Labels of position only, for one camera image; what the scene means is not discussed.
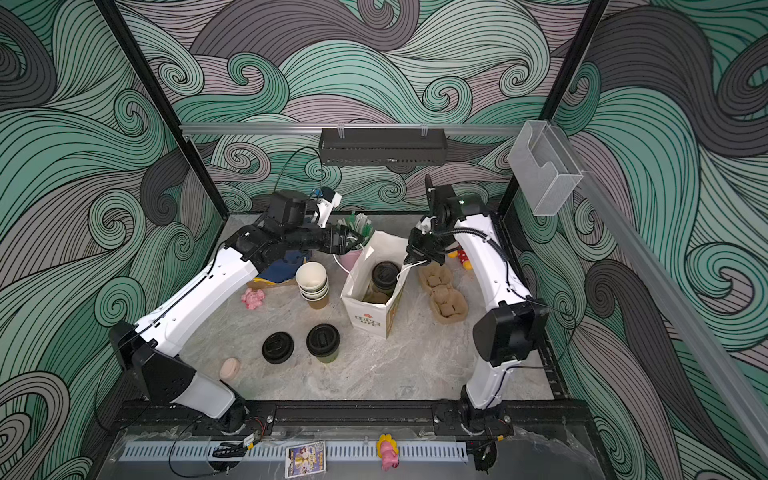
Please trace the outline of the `green white wrapped straws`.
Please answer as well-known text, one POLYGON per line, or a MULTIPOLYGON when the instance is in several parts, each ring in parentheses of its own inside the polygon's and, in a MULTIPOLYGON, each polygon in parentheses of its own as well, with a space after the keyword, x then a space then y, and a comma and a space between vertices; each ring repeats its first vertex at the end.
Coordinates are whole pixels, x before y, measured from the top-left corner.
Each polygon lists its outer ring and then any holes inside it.
POLYGON ((337 224, 348 227, 361 237, 357 249, 363 249, 375 232, 371 219, 364 213, 350 213, 338 219, 337 224))

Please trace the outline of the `dark blue napkin stack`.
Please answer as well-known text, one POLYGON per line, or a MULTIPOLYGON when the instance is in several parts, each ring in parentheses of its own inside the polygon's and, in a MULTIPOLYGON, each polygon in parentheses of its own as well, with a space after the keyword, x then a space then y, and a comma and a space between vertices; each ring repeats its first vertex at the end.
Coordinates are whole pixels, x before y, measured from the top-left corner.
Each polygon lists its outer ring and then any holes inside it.
POLYGON ((287 251, 282 260, 278 260, 260 272, 256 277, 275 282, 275 285, 293 280, 297 270, 311 260, 311 252, 299 250, 287 251))

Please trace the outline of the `stack of paper cups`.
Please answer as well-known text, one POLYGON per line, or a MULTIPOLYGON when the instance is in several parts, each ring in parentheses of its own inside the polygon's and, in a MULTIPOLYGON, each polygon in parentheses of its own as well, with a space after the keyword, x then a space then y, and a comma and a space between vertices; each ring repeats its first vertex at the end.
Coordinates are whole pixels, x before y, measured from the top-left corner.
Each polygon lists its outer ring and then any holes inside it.
POLYGON ((295 275, 301 297, 315 310, 328 304, 329 284, 325 267, 318 262, 303 264, 295 275))

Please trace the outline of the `white paper takeout bag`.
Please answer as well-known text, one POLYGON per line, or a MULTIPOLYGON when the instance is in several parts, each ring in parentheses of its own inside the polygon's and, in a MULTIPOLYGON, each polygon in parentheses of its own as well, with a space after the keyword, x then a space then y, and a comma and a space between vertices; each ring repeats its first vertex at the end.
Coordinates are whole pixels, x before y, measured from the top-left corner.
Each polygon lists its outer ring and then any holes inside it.
POLYGON ((376 231, 362 250, 341 293, 341 300, 355 328, 383 339, 389 337, 412 268, 412 265, 404 264, 407 244, 405 238, 376 231), (374 266, 383 261, 392 261, 400 266, 398 284, 391 294, 378 292, 371 284, 374 266))

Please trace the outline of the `stack of black lids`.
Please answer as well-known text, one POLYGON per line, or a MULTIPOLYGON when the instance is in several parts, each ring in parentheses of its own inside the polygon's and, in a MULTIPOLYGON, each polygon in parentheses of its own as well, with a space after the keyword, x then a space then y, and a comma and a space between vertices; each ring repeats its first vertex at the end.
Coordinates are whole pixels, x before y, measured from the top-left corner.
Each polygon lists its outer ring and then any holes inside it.
POLYGON ((286 362, 293 354, 295 342, 290 334, 284 331, 269 335, 263 342, 261 353, 270 364, 278 365, 286 362))

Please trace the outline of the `pink earbud case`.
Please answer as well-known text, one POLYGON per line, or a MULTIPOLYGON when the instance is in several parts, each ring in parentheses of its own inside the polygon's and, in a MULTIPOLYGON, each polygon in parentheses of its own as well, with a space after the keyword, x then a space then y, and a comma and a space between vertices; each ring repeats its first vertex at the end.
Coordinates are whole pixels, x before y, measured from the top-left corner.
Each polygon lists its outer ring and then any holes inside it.
POLYGON ((241 370, 241 361, 237 358, 227 358, 221 365, 219 378, 225 382, 234 380, 241 370))

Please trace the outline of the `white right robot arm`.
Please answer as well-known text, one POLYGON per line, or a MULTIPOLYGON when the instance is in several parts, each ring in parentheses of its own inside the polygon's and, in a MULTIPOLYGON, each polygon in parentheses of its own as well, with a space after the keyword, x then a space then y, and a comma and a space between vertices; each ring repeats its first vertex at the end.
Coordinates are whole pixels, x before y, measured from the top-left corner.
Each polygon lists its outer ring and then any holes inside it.
POLYGON ((462 198, 452 186, 434 184, 429 175, 424 184, 429 214, 409 233, 405 263, 443 264, 453 244, 466 253, 485 313, 473 325, 477 360, 464 396, 470 409, 490 409, 501 403, 505 382, 535 349, 550 309, 518 278, 516 261, 502 247, 493 215, 482 199, 462 198))

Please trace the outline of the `brown pulp cup carrier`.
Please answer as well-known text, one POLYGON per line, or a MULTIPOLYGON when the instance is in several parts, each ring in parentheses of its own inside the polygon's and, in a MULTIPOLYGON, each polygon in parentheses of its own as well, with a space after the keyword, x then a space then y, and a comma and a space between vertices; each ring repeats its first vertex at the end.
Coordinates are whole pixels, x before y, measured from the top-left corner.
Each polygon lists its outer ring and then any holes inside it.
POLYGON ((442 325, 464 322, 469 307, 464 295, 453 285, 452 271, 445 265, 432 262, 417 270, 421 287, 428 294, 433 318, 442 325))

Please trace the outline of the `black coffee cup lid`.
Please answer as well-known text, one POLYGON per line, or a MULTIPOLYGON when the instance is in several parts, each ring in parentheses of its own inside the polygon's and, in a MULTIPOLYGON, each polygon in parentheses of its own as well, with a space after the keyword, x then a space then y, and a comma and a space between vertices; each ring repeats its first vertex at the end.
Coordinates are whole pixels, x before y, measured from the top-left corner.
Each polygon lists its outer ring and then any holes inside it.
POLYGON ((340 333, 338 329, 327 323, 313 327, 306 337, 306 346, 313 356, 322 355, 339 348, 340 333))

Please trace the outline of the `clear plastic wall holder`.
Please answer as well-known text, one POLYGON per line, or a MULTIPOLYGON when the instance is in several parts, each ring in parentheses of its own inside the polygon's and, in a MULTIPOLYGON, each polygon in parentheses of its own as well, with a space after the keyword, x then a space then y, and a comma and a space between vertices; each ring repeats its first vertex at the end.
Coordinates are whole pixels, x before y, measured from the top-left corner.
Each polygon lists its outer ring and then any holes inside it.
POLYGON ((567 135, 548 121, 526 121, 507 159, 537 217, 556 216, 583 179, 567 135))

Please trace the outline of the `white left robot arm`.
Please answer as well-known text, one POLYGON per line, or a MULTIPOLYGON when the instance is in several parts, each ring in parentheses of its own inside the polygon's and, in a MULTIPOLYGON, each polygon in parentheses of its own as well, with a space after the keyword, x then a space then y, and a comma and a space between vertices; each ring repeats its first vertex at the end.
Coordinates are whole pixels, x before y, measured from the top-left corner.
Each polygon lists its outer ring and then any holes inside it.
POLYGON ((109 339, 120 368, 151 403, 195 410, 216 421, 224 433, 243 427, 244 400, 178 355, 229 296, 288 252, 345 254, 360 245, 361 235, 328 222, 341 200, 329 187, 309 197, 289 191, 272 194, 266 212, 227 238, 213 260, 177 293, 135 324, 120 321, 111 327, 109 339))

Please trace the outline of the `green paper coffee cup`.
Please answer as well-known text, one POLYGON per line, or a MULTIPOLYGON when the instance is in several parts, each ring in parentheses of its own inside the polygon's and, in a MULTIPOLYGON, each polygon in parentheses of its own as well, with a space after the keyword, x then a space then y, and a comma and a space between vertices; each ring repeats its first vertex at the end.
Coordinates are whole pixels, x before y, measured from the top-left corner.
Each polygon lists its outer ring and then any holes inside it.
POLYGON ((322 355, 316 355, 315 358, 321 363, 329 364, 331 362, 334 362, 337 359, 338 354, 339 354, 339 349, 335 349, 331 352, 327 352, 322 355))

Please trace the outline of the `colourful picture card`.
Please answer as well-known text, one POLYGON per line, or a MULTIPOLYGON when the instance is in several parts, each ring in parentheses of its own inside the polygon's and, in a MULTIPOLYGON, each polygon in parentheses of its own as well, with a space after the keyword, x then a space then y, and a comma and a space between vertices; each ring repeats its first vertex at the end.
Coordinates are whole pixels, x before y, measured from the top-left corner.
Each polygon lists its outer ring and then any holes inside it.
POLYGON ((326 456, 325 441, 289 446, 285 453, 285 478, 295 479, 326 472, 326 456))

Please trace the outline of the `small pink pig toy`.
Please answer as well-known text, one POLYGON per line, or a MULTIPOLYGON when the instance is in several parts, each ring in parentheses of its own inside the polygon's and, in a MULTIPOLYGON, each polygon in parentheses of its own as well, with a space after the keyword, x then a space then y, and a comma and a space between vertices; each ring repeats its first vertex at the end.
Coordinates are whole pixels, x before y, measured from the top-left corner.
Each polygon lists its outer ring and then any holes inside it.
POLYGON ((265 293, 260 289, 247 288, 241 296, 241 302, 248 310, 255 310, 264 304, 265 293))

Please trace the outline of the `pink cup holder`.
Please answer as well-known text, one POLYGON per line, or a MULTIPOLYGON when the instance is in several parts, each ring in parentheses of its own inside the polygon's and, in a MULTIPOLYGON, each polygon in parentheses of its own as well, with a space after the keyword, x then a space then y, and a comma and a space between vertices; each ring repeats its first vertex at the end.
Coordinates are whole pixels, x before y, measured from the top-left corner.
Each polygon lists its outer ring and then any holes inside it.
POLYGON ((362 250, 353 250, 343 255, 334 255, 334 260, 342 270, 349 273, 354 268, 361 254, 362 250))

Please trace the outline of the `yellow red plush toy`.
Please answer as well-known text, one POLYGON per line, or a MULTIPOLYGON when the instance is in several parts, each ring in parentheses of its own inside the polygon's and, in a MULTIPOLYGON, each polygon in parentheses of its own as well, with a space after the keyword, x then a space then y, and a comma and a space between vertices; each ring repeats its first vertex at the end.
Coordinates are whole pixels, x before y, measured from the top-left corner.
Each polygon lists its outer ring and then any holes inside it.
POLYGON ((452 259, 456 259, 465 270, 467 271, 473 270, 472 263, 469 260, 467 253, 463 249, 458 248, 450 251, 448 253, 448 257, 452 259))

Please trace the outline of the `pink figurine toy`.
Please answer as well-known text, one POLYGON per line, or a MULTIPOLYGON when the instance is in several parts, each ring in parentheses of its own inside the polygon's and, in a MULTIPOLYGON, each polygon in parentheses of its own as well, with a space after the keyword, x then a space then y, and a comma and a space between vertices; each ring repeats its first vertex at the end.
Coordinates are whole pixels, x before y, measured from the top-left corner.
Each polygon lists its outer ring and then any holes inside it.
POLYGON ((390 434, 382 434, 376 444, 377 455, 381 460, 383 471, 396 469, 399 466, 399 450, 397 442, 390 434))

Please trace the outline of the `black wall shelf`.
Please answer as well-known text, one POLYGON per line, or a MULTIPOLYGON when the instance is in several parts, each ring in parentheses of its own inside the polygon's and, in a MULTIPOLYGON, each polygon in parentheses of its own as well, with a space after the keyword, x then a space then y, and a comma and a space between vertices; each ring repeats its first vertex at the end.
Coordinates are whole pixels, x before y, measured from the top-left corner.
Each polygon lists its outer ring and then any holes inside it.
POLYGON ((323 129, 318 150, 332 166, 440 165, 448 155, 442 129, 323 129))

